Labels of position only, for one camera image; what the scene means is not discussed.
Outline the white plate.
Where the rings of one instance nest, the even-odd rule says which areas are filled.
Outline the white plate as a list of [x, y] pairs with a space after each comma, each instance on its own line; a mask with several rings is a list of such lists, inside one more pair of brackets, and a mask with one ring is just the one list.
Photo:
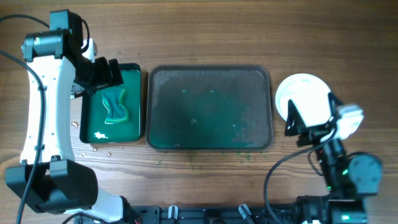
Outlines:
[[292, 100], [307, 126], [328, 121], [331, 116], [328, 85], [320, 78], [307, 73], [287, 77], [278, 86], [275, 105], [280, 116], [287, 121], [288, 101]]

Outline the dark brown serving tray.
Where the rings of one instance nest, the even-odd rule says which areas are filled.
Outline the dark brown serving tray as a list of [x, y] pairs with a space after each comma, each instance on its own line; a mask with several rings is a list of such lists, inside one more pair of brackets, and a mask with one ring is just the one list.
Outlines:
[[263, 151], [273, 142], [260, 65], [162, 65], [149, 74], [146, 143], [158, 151]]

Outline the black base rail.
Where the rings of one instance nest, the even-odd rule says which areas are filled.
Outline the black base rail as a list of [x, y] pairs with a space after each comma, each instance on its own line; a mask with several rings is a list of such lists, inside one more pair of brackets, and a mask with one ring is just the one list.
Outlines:
[[273, 224], [263, 207], [131, 207], [117, 223], [133, 224]]

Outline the green scrub sponge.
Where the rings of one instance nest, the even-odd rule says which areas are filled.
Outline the green scrub sponge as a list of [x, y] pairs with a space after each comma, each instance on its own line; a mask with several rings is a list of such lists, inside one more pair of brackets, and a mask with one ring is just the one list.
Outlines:
[[129, 112], [124, 105], [125, 93], [125, 89], [119, 87], [111, 87], [102, 91], [102, 102], [107, 110], [104, 121], [106, 124], [118, 124], [129, 120]]

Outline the green water tray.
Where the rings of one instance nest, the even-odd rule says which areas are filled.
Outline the green water tray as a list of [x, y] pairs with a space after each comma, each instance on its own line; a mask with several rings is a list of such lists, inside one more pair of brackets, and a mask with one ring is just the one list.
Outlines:
[[123, 63], [119, 67], [124, 83], [113, 87], [126, 91], [124, 105], [129, 112], [129, 120], [106, 124], [104, 121], [107, 110], [101, 96], [103, 90], [97, 91], [93, 96], [85, 95], [82, 99], [80, 127], [80, 141], [83, 143], [131, 142], [139, 140], [143, 135], [141, 68], [136, 63]]

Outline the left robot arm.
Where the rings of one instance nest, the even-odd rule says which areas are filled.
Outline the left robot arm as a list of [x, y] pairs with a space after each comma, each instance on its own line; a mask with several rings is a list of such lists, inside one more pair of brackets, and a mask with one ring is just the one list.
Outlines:
[[19, 64], [29, 74], [29, 119], [18, 166], [6, 185], [20, 209], [65, 214], [69, 220], [140, 223], [127, 199], [98, 186], [95, 172], [75, 161], [70, 102], [122, 84], [118, 61], [97, 57], [84, 19], [68, 9], [50, 13], [46, 31], [27, 34]]

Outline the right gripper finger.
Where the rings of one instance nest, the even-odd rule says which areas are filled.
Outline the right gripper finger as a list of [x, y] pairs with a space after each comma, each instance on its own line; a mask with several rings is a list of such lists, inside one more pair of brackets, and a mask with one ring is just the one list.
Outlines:
[[288, 101], [288, 112], [285, 125], [286, 136], [297, 136], [306, 129], [306, 124], [292, 100]]
[[338, 119], [340, 117], [338, 114], [338, 107], [344, 105], [344, 103], [339, 100], [332, 91], [328, 93], [328, 101], [331, 116], [333, 117], [333, 119]]

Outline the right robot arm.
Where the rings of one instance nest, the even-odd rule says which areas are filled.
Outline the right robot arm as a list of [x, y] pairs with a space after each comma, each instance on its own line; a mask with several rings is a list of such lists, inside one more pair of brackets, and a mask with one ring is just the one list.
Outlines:
[[307, 126], [296, 104], [289, 100], [285, 135], [298, 136], [297, 145], [312, 145], [329, 193], [299, 196], [290, 219], [293, 223], [367, 223], [364, 199], [376, 196], [382, 179], [381, 160], [367, 152], [347, 154], [342, 141], [362, 122], [363, 110], [327, 95], [327, 121]]

